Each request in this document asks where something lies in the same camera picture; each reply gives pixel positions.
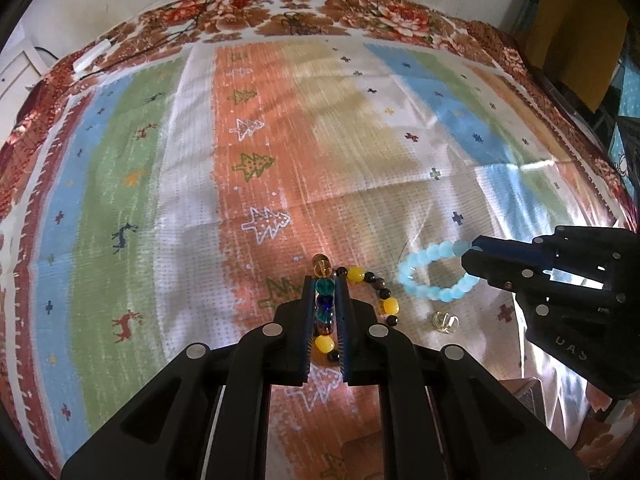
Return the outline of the silver metal jewelry tin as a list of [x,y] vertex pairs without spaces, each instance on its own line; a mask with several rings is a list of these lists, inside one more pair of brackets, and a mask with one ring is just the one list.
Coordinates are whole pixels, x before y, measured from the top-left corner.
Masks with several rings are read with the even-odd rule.
[[546,423],[544,410],[544,395],[542,383],[537,377],[514,378],[500,380],[506,390],[509,390],[535,417],[543,424]]

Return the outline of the white wooden headboard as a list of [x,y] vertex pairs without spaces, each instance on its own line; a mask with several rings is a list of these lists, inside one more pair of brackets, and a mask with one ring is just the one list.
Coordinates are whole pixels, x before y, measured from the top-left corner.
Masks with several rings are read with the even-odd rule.
[[1,55],[1,118],[14,120],[29,92],[48,66],[28,40],[21,40]]

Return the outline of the yellow wooden cabinet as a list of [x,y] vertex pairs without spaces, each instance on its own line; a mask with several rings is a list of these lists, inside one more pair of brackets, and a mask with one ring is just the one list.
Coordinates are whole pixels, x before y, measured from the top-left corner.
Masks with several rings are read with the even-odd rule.
[[628,21],[618,0],[538,0],[523,52],[593,112],[608,91]]

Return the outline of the white charger adapter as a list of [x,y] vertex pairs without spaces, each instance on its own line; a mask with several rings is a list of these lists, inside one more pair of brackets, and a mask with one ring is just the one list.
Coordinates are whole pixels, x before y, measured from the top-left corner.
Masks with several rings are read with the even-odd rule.
[[89,50],[87,50],[80,58],[73,62],[73,70],[75,74],[80,74],[91,66],[102,54],[111,49],[111,41],[103,39]]

